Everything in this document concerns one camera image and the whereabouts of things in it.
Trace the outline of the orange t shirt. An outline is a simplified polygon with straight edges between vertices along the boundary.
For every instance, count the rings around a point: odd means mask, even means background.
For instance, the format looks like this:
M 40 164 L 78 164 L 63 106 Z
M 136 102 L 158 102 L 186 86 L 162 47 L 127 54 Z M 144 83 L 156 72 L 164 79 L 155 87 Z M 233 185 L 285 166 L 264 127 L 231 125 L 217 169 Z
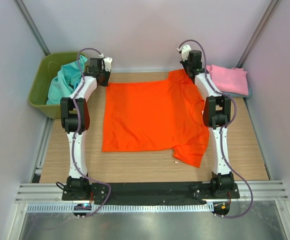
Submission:
M 205 100 L 184 70 L 165 80 L 110 83 L 106 89 L 103 152 L 173 150 L 173 157 L 200 167 L 209 143 Z

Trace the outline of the green plastic bin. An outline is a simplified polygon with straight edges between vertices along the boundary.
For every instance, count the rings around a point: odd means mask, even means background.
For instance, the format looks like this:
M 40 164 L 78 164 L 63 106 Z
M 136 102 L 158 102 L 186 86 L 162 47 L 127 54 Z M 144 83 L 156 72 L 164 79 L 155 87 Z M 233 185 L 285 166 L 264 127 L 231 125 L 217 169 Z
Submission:
M 60 104 L 46 104 L 51 80 L 57 75 L 60 67 L 48 67 L 48 64 L 51 62 L 56 62 L 60 65 L 65 65 L 74 61 L 77 61 L 79 69 L 82 69 L 87 63 L 87 57 L 81 54 L 79 60 L 77 60 L 76 52 L 50 54 L 41 61 L 37 70 L 35 79 L 29 92 L 28 102 L 51 119 L 60 118 Z

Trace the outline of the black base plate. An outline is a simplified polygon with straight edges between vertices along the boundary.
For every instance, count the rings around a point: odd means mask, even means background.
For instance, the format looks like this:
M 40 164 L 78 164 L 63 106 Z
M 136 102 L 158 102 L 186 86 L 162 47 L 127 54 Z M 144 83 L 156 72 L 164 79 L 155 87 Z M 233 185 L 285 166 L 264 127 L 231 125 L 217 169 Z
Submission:
M 89 201 L 115 206 L 189 206 L 203 205 L 207 200 L 239 199 L 240 193 L 235 184 L 228 198 L 212 195 L 209 182 L 126 182 L 110 183 L 108 186 L 92 183 L 82 190 L 65 187 L 63 201 Z

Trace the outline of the grey folded t shirt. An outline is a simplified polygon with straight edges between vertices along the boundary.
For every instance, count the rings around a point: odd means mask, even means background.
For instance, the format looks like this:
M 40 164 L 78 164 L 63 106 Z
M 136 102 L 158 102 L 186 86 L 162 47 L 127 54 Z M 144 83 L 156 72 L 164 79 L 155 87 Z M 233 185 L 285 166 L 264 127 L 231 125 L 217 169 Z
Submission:
M 238 93 L 234 93 L 234 92 L 226 92 L 226 94 L 230 95 L 233 98 L 247 98 L 247 99 L 250 99 L 253 96 L 253 92 L 252 92 L 252 89 L 251 89 L 249 84 L 247 84 L 247 87 L 248 87 L 248 94 L 247 95 L 238 94 Z

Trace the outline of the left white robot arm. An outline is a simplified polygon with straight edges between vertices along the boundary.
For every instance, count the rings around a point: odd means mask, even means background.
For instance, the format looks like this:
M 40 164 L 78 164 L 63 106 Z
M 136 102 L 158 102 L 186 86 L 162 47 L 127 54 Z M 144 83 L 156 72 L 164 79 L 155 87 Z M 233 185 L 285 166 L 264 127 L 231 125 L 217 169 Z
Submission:
M 87 102 L 98 86 L 108 86 L 113 59 L 110 57 L 91 58 L 89 65 L 81 71 L 81 80 L 69 97 L 60 100 L 61 125 L 69 142 L 70 168 L 63 190 L 62 200 L 87 200 L 91 185 L 85 162 L 85 140 L 90 126 Z

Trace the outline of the teal t shirt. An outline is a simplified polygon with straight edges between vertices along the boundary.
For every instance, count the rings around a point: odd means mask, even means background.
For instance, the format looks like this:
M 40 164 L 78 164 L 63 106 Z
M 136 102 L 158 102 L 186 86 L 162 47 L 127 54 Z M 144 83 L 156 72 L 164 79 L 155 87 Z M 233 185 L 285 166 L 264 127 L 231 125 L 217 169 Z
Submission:
M 69 97 L 81 81 L 81 72 L 77 61 L 64 65 L 60 65 L 54 61 L 48 64 L 48 67 L 55 66 L 60 67 L 60 70 L 51 80 L 46 101 L 47 105 L 60 104 L 61 98 Z

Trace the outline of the pink folded t shirt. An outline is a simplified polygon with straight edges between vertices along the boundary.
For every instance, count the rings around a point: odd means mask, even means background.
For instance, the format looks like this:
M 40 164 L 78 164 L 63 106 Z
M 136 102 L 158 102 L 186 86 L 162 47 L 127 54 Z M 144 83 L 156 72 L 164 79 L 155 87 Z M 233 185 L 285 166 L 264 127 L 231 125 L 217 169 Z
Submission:
M 243 68 L 225 68 L 212 64 L 207 66 L 207 71 L 220 91 L 248 94 L 247 72 Z

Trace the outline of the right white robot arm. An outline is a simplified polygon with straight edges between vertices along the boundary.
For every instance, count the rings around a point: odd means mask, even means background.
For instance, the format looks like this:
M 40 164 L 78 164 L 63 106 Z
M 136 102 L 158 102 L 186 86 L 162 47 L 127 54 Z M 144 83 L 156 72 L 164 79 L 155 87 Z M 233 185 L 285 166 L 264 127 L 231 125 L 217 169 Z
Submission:
M 192 50 L 189 45 L 178 49 L 181 64 L 192 82 L 205 97 L 203 123 L 210 132 L 215 164 L 210 180 L 210 192 L 216 198 L 228 198 L 234 189 L 233 171 L 229 164 L 227 133 L 231 120 L 231 99 L 221 93 L 212 82 L 210 74 L 202 68 L 203 53 Z

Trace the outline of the aluminium frame rail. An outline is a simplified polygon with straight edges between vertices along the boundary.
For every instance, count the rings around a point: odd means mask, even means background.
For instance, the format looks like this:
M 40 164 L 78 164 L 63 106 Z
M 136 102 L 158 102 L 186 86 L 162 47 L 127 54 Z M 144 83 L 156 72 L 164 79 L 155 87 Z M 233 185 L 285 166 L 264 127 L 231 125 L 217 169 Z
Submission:
M 159 204 L 191 205 L 203 201 L 266 201 L 287 200 L 287 192 L 281 181 L 261 180 L 245 184 L 236 182 L 232 190 L 214 193 L 207 182 L 139 182 L 111 183 L 111 187 L 94 183 L 89 193 L 70 191 L 54 183 L 23 183 L 20 185 L 16 203 L 47 203 L 56 201 L 95 201 L 96 204 L 108 197 L 109 205 Z

